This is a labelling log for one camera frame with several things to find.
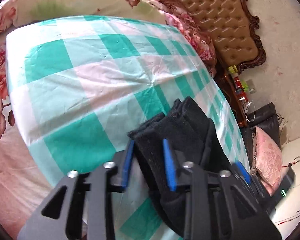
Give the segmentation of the black pants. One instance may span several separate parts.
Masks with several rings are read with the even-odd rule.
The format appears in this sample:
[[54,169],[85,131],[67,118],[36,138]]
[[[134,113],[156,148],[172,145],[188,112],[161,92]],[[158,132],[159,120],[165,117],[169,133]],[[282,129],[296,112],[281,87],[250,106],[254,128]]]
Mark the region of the black pants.
[[175,100],[169,113],[159,113],[128,133],[134,152],[148,184],[151,200],[162,220],[183,236],[185,196],[168,188],[163,153],[167,139],[180,163],[191,161],[208,172],[231,170],[217,138],[213,121],[192,98]]

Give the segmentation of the pink floral pillow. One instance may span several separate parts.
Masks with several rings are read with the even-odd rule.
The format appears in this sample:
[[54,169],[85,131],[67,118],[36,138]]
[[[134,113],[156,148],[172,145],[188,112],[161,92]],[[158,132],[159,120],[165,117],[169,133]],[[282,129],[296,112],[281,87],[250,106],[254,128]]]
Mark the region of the pink floral pillow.
[[256,128],[256,170],[261,183],[272,196],[281,183],[282,152],[276,142],[261,128]]

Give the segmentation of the black leather chair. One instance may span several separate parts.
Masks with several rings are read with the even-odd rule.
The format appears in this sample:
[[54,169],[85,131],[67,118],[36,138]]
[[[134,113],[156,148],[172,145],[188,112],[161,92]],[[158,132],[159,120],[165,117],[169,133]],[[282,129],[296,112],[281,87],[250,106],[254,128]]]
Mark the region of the black leather chair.
[[276,108],[273,102],[264,105],[256,110],[255,114],[248,115],[248,119],[254,121],[247,125],[247,127],[240,128],[240,132],[244,141],[245,149],[247,152],[249,166],[253,164],[253,133],[255,133],[255,126],[263,129],[267,135],[281,148],[280,135],[279,135],[279,121]]

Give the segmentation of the white wardrobe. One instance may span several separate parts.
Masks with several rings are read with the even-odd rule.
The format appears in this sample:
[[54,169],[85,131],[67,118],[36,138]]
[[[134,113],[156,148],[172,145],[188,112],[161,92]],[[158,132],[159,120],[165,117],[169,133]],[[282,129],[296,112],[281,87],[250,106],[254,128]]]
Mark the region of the white wardrobe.
[[283,166],[292,163],[295,172],[295,181],[287,196],[276,207],[272,217],[283,239],[288,236],[300,223],[300,138],[286,143],[282,147]]

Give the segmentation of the floral quilt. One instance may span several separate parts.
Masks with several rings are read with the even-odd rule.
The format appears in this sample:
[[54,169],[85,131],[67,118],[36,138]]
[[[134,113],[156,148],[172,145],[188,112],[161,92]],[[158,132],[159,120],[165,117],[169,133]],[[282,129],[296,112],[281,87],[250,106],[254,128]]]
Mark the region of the floral quilt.
[[16,239],[50,185],[23,142],[15,123],[6,78],[7,33],[14,27],[74,15],[130,17],[176,27],[216,74],[210,35],[180,0],[2,0],[0,3],[0,224]]

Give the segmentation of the items on nightstand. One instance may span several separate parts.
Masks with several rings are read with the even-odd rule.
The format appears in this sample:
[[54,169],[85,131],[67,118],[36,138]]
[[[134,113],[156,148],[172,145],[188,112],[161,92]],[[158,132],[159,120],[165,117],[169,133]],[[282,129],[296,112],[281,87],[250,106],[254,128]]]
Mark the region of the items on nightstand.
[[238,100],[243,104],[246,105],[248,103],[247,95],[244,91],[244,87],[239,79],[238,69],[235,65],[232,65],[228,68],[228,71],[232,77],[234,82],[236,96]]

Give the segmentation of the dark wooden nightstand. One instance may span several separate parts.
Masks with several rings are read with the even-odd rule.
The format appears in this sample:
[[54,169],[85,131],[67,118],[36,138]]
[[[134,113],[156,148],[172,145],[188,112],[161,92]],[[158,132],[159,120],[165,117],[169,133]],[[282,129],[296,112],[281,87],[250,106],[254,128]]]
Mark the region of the dark wooden nightstand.
[[239,127],[247,127],[248,124],[243,113],[243,107],[236,96],[234,85],[230,80],[229,74],[221,65],[216,66],[216,71],[217,73],[213,79],[229,103]]

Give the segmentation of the teal checkered cloth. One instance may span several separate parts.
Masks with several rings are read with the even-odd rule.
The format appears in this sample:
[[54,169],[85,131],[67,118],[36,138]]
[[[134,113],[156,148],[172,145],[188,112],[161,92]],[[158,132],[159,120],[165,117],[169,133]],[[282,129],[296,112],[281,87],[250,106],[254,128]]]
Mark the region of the teal checkered cloth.
[[232,162],[249,161],[229,103],[185,37],[131,18],[73,16],[6,37],[8,93],[22,139],[55,186],[124,150],[128,132],[191,97]]

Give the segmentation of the tufted tan headboard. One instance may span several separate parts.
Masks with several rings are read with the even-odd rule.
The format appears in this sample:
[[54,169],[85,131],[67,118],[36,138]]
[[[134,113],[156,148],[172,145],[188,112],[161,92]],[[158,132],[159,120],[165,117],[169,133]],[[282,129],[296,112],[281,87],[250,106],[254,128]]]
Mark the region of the tufted tan headboard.
[[255,33],[260,19],[247,7],[248,0],[179,0],[206,29],[227,66],[239,72],[262,65],[266,52]]

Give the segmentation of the wall socket plate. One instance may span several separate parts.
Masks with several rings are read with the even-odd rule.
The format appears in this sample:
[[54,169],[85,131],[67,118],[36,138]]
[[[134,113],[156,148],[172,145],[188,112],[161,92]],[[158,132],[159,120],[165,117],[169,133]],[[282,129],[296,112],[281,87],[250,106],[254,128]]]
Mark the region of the wall socket plate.
[[253,80],[252,79],[247,80],[246,83],[247,83],[247,86],[248,86],[248,92],[250,94],[256,93],[256,87],[255,87],[255,85],[253,83]]

